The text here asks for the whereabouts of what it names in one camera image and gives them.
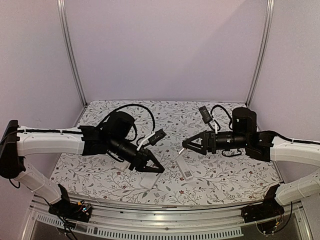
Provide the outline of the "white remote control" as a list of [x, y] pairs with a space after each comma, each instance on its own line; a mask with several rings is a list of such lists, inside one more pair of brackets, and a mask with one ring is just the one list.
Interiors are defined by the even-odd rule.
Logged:
[[151, 190], [162, 174], [148, 172], [141, 179], [139, 185], [147, 190]]

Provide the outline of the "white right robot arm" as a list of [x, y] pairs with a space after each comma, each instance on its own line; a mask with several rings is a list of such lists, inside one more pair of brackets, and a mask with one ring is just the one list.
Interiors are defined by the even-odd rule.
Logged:
[[[244, 149], [245, 154], [263, 162], [293, 162], [319, 167], [320, 144], [311, 140], [291, 139], [275, 131], [257, 130], [257, 114], [246, 108], [232, 111], [231, 131], [203, 131], [182, 142], [185, 149], [206, 155], [218, 150]], [[265, 202], [259, 206], [262, 218], [269, 218], [284, 206], [320, 192], [320, 172], [317, 170], [290, 183], [271, 187]]]

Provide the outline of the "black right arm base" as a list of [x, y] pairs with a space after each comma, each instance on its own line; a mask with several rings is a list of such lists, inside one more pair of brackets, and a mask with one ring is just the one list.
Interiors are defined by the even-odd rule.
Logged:
[[258, 230], [264, 235], [274, 234], [280, 225], [280, 220], [285, 213], [284, 207], [276, 200], [276, 191], [279, 184], [269, 188], [262, 203], [249, 204], [241, 208], [241, 217], [245, 223], [257, 222], [272, 218], [270, 221], [264, 221], [257, 224]]

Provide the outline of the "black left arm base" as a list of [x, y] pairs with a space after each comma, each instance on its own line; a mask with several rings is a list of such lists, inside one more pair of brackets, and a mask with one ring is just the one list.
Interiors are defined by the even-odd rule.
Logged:
[[88, 223], [93, 211], [92, 205], [84, 200], [72, 203], [67, 190], [61, 184], [58, 187], [61, 191], [60, 200], [50, 204], [48, 212], [61, 218]]

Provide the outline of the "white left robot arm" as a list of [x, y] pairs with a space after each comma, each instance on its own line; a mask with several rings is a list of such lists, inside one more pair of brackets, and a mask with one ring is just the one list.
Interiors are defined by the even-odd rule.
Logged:
[[147, 149], [165, 137], [162, 129], [152, 131], [140, 145], [127, 139], [135, 119], [123, 111], [112, 111], [97, 126], [81, 125], [65, 129], [35, 129], [20, 126], [11, 120], [0, 142], [0, 175], [16, 180], [43, 197], [63, 216], [74, 213], [67, 190], [48, 178], [25, 160], [36, 154], [64, 153], [81, 156], [115, 154], [119, 161], [129, 163], [129, 170], [161, 174], [165, 168]]

